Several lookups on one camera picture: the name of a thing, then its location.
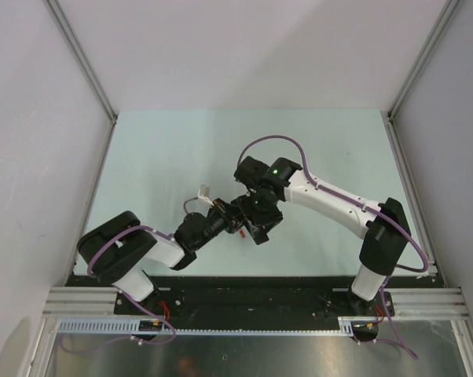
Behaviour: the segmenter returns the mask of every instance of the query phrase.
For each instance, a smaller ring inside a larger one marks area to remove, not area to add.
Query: red wire
[[[378,323],[381,324],[383,320],[385,319],[385,314],[383,314],[382,309],[380,309],[379,306],[376,306],[376,313],[378,314],[378,317],[381,317],[381,320],[378,319]]]
[[[171,318],[171,312],[168,309],[167,304],[165,303],[165,301],[160,301],[158,303],[163,307],[163,315],[165,316],[166,314],[166,320],[169,320]]]

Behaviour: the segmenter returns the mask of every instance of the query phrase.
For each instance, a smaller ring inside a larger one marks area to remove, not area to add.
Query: work surface
[[[52,353],[47,377],[462,377],[465,369],[451,324],[407,322],[398,327],[418,354],[415,361],[387,344],[362,345],[348,337],[179,336],[164,346],[124,340],[82,356]],[[115,335],[66,335],[70,350],[98,347]],[[379,338],[394,339],[388,323]]]
[[[282,134],[305,149],[310,172],[367,199],[399,200],[412,234],[409,206],[378,110],[262,110],[197,112],[122,112],[90,212],[90,231],[125,210],[142,224],[171,233],[182,223],[183,202],[201,185],[212,199],[230,201],[245,193],[233,178],[242,149],[256,138]],[[271,164],[278,157],[301,162],[294,145],[264,141],[248,155]],[[207,213],[198,203],[190,210]],[[279,203],[284,220],[256,246],[252,238],[222,234],[197,252],[198,259],[175,272],[153,261],[141,267],[150,275],[333,276],[355,275],[362,241],[322,215]],[[404,265],[421,261],[408,245]],[[76,275],[86,274],[79,258]],[[409,275],[404,271],[396,274]]]

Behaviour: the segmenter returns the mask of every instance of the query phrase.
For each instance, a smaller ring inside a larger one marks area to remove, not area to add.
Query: gray wall
[[[40,0],[0,1],[0,376],[68,267],[109,123]]]
[[[473,0],[397,118],[440,266],[473,318]]]

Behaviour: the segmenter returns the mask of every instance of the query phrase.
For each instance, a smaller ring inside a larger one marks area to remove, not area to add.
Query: metal sheet
[[[46,376],[129,375],[172,377],[277,376],[466,376],[450,322],[399,323],[412,360],[389,345],[357,344],[343,337],[180,336],[165,346],[141,346],[127,340],[83,356],[57,350],[57,366]],[[115,335],[69,335],[64,344],[81,350]],[[393,338],[388,324],[381,338]]]

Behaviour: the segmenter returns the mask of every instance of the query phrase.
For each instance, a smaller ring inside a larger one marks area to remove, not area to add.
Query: cable
[[[60,339],[57,340],[57,345],[60,347],[61,350],[63,350],[65,353],[69,353],[71,355],[84,355],[85,353],[92,353],[94,351],[99,350],[102,347],[106,347],[106,346],[108,346],[110,344],[113,344],[113,343],[116,343],[116,342],[121,342],[122,340],[131,340],[133,337],[131,337],[130,335],[119,336],[119,337],[116,337],[116,338],[109,339],[108,341],[103,342],[103,343],[99,344],[98,346],[86,348],[84,350],[69,350],[68,348],[66,348],[64,346],[64,342],[63,342],[64,338],[65,338],[65,336],[62,335],[60,337]]]
[[[259,139],[254,140],[253,142],[251,142],[250,144],[248,144],[244,148],[244,150],[242,151],[242,153],[240,153],[240,156],[238,157],[238,162],[237,162],[236,165],[237,166],[240,165],[240,163],[242,162],[242,159],[245,155],[245,152],[250,147],[252,147],[253,145],[258,144],[261,141],[269,140],[269,139],[287,140],[287,141],[290,141],[292,144],[294,144],[296,146],[296,148],[299,150],[299,153],[301,154],[303,173],[305,174],[306,179],[314,186],[314,188],[317,188],[317,189],[320,189],[324,192],[327,192],[327,193],[329,193],[329,194],[331,194],[331,195],[333,195],[337,198],[340,198],[340,199],[345,200],[346,202],[348,202],[350,204],[353,204],[354,206],[356,206],[358,208],[361,208],[363,210],[367,210],[368,212],[382,218],[383,220],[385,220],[386,222],[388,222],[389,224],[394,226],[394,228],[396,228],[406,238],[406,240],[412,244],[412,246],[415,248],[416,252],[418,253],[418,255],[420,256],[420,258],[423,262],[423,267],[421,269],[415,269],[413,267],[408,267],[407,265],[397,265],[396,267],[398,267],[399,269],[406,269],[408,271],[413,271],[415,273],[424,273],[424,272],[428,271],[428,260],[427,260],[427,256],[425,255],[424,251],[421,249],[420,245],[397,222],[395,222],[394,220],[392,220],[391,218],[389,218],[385,214],[382,214],[379,210],[376,210],[374,208],[365,206],[365,203],[361,203],[358,200],[352,199],[349,196],[346,196],[346,195],[342,194],[341,192],[337,192],[336,190],[333,190],[332,188],[329,188],[329,187],[326,187],[326,186],[324,186],[320,183],[317,183],[314,180],[314,178],[311,176],[310,171],[308,170],[308,165],[306,163],[306,154],[305,154],[305,151],[304,151],[303,147],[301,146],[300,143],[298,143],[292,137],[283,136],[283,135],[269,135],[269,136],[265,136],[265,137],[260,137]]]
[[[378,324],[381,324],[385,320],[385,314],[383,314],[383,312],[381,311],[378,305],[376,305],[375,308],[376,308],[376,316],[378,317]]]
[[[269,136],[265,136],[265,137],[260,137],[259,139],[256,139],[254,140],[253,142],[251,142],[250,144],[248,144],[244,150],[242,151],[242,153],[240,154],[240,156],[238,157],[238,162],[236,163],[237,166],[240,165],[240,163],[242,162],[242,159],[245,155],[245,152],[250,148],[252,147],[253,145],[256,145],[258,144],[259,142],[261,141],[264,141],[264,140],[269,140],[269,139],[283,139],[283,140],[287,140],[287,141],[290,141],[292,144],[294,144],[296,146],[296,148],[299,150],[299,154],[301,155],[301,160],[302,160],[302,167],[303,167],[303,173],[306,177],[306,179],[312,184],[312,186],[316,189],[320,189],[324,192],[327,192],[337,198],[340,198],[342,200],[345,200],[346,202],[350,203],[350,204],[353,204],[354,206],[356,207],[359,207],[361,208],[362,210],[367,210],[368,212],[382,218],[384,221],[388,222],[389,224],[391,224],[394,228],[396,228],[405,238],[406,240],[408,240],[408,242],[410,242],[412,244],[412,246],[415,248],[416,252],[418,253],[418,255],[420,256],[421,260],[422,260],[422,263],[423,263],[423,267],[421,269],[416,269],[416,268],[413,268],[413,267],[408,267],[407,265],[397,265],[396,267],[399,268],[399,269],[405,269],[405,270],[408,270],[408,271],[413,271],[415,273],[424,273],[426,271],[428,271],[428,260],[427,260],[427,256],[425,255],[424,251],[421,249],[420,245],[405,231],[404,228],[402,228],[397,222],[395,222],[394,220],[392,220],[391,218],[389,218],[388,216],[386,216],[385,214],[382,214],[379,210],[376,210],[374,208],[371,208],[371,207],[367,207],[365,206],[365,203],[361,203],[355,199],[352,199],[350,198],[349,196],[346,196],[344,194],[342,194],[341,192],[337,192],[336,190],[333,190],[332,188],[329,188],[329,187],[326,187],[320,183],[317,183],[313,177],[311,176],[310,172],[308,171],[308,165],[306,164],[306,154],[305,154],[305,151],[303,150],[303,147],[301,146],[300,143],[298,143],[296,140],[294,140],[293,138],[291,137],[288,137],[288,136],[283,136],[283,135],[269,135]],[[382,303],[384,304],[385,303],[385,286],[387,285],[388,281],[390,280],[391,276],[388,276],[385,281],[383,282],[380,290],[379,290],[379,294],[380,294],[380,297],[382,299]],[[396,328],[395,326],[395,323],[393,322],[393,320],[391,319],[391,315],[389,314],[388,312],[388,308],[386,305],[383,305],[383,309],[385,310],[385,314],[387,315],[387,318],[388,318],[388,322],[389,324],[391,325],[392,327],[392,330],[394,330],[394,333],[395,333],[395,336],[398,338],[400,344],[398,342],[395,342],[394,340],[390,340],[390,339],[380,339],[380,340],[377,340],[376,342],[380,342],[380,343],[387,343],[387,344],[395,344],[397,346],[400,346],[402,349],[404,349],[411,358],[413,359],[418,359],[418,356],[416,355],[416,353],[414,353],[404,342],[404,340],[402,339],[401,337],[401,334],[399,333],[398,329]]]
[[[194,196],[193,198],[189,198],[187,199],[183,204],[182,204],[182,208],[184,209],[184,212],[186,214],[189,213],[188,211],[188,207],[186,206],[189,202],[194,202],[195,200],[198,200],[198,196]]]
[[[162,237],[164,238],[165,240],[170,240],[171,238],[161,232],[158,232],[157,230],[151,228],[150,226],[147,226],[147,225],[136,225],[136,226],[132,226],[128,229],[125,229],[123,230],[120,234],[118,234],[117,236],[114,236],[112,237],[107,243],[104,244],[103,247],[101,247],[101,249],[95,253],[95,255],[91,258],[90,260],[90,263],[88,263],[88,268],[86,269],[86,273],[88,274],[88,276],[91,276],[91,277],[95,277],[94,275],[94,271],[93,271],[93,268],[95,266],[95,263],[97,262],[97,260],[103,255],[103,253],[105,253],[112,245],[115,244],[116,241],[122,239],[124,236],[126,236],[127,234],[130,234],[132,232],[135,232],[137,230],[146,230],[148,232],[153,232],[156,236],[159,236],[159,237]],[[147,310],[144,306],[142,306],[141,304],[139,304],[138,302],[136,302],[133,298],[131,298],[126,292],[122,291],[123,295],[132,303],[132,305],[134,305],[136,308],[138,308],[140,311],[142,311],[143,313],[155,318],[156,320],[158,320],[159,322],[161,322],[162,324],[164,324],[165,326],[167,326],[169,329],[171,329],[172,331],[172,336],[170,338],[168,338],[167,340],[163,340],[161,342],[152,342],[152,341],[147,341],[147,340],[144,340],[142,339],[141,341],[139,341],[140,343],[146,343],[146,344],[166,344],[166,343],[169,343],[171,342],[172,340],[174,340],[175,336],[177,335],[177,332],[175,331],[175,328],[168,322],[168,320],[164,320],[163,318],[161,317],[158,317],[157,315],[155,315],[154,313],[150,312],[149,310]]]
[[[405,350],[412,359],[418,360],[418,355],[416,353],[414,353],[413,350],[411,350],[408,347],[408,345],[404,342],[404,339],[401,337],[401,333],[399,332],[399,330],[395,326],[394,320],[392,320],[392,316],[389,313],[387,306],[385,305],[385,286],[387,285],[388,280],[390,280],[391,277],[392,276],[388,276],[385,279],[385,281],[383,282],[381,288],[379,289],[379,298],[381,299],[381,302],[383,304],[383,310],[385,310],[385,314],[387,315],[388,323],[392,327],[392,330],[394,330],[394,334],[397,337],[397,339],[399,340],[400,344],[395,342],[394,340],[391,340],[391,339],[380,339],[380,342],[385,342],[385,343],[389,343],[389,344],[397,344],[403,350]]]

